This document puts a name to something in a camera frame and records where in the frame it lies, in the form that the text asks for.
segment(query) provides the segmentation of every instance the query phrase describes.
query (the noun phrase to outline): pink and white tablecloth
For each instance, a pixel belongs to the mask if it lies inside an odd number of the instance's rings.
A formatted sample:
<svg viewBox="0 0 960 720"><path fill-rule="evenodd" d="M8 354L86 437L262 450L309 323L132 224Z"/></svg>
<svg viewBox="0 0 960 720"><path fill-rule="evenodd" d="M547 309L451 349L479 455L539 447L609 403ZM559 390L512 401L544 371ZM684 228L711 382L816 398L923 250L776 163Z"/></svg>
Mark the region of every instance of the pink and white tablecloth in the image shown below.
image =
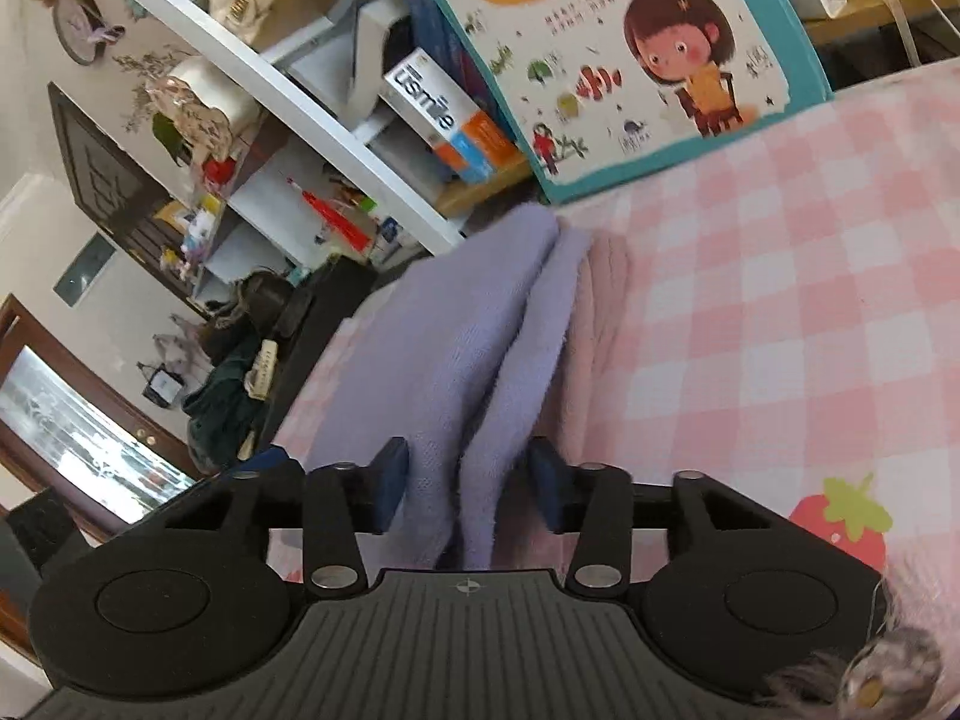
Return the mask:
<svg viewBox="0 0 960 720"><path fill-rule="evenodd" d="M696 467L872 565L907 548L960 581L958 68L560 211L632 257L590 459L651 483ZM301 391L277 438L291 456L374 316L344 323ZM637 536L638 573L661 543Z"/></svg>

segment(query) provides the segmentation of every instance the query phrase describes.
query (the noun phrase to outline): cartoon child in red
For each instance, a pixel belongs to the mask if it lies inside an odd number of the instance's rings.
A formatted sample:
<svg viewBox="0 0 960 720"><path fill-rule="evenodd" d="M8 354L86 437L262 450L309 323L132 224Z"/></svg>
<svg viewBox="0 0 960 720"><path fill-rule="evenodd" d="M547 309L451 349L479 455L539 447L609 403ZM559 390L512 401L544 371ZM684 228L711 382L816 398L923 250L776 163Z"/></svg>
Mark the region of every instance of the cartoon child in red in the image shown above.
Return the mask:
<svg viewBox="0 0 960 720"><path fill-rule="evenodd" d="M720 69L735 46L730 23L713 0L633 0L623 34L651 79L683 84L677 97L704 138L757 117L755 107L737 107L733 75Z"/></svg>
<svg viewBox="0 0 960 720"><path fill-rule="evenodd" d="M534 153L546 163L550 175L557 174L557 145L550 127L543 122L534 124Z"/></svg>

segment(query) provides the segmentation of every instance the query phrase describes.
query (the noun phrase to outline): gray ribbed panel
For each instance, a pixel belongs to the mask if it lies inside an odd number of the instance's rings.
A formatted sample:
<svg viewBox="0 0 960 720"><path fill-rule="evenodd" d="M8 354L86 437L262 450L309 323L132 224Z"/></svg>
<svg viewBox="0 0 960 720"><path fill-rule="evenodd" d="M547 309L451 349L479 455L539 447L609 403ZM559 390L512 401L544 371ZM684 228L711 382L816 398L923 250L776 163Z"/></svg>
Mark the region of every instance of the gray ribbed panel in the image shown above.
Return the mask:
<svg viewBox="0 0 960 720"><path fill-rule="evenodd" d="M193 698L123 704L59 690L29 720L757 720L647 649L627 613L545 571L391 572L319 602L256 672ZM718 642L717 656L724 656Z"/></svg>

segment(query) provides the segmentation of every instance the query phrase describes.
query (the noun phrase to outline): yellow shirt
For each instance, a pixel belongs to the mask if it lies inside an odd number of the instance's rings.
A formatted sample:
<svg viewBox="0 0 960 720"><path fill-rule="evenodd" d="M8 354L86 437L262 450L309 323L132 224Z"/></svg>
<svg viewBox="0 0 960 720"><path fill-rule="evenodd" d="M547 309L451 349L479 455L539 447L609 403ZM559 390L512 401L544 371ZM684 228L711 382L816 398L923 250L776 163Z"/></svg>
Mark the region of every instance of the yellow shirt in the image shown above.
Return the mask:
<svg viewBox="0 0 960 720"><path fill-rule="evenodd" d="M720 68L714 62L707 62L690 76L686 80L685 89L701 113L717 113L733 108L730 93L720 79Z"/></svg>

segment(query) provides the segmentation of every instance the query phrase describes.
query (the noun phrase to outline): strawberry leaf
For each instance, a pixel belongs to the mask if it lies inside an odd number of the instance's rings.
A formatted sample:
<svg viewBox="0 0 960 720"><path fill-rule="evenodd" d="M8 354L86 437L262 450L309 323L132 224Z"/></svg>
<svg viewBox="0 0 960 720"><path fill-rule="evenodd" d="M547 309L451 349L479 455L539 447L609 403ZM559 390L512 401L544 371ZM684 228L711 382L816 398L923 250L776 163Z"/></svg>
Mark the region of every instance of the strawberry leaf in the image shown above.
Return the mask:
<svg viewBox="0 0 960 720"><path fill-rule="evenodd" d="M867 495L865 488L855 488L843 479L824 479L824 520L843 522L847 538L854 543L863 538L869 528L877 533L886 533L894 524L887 509Z"/></svg>

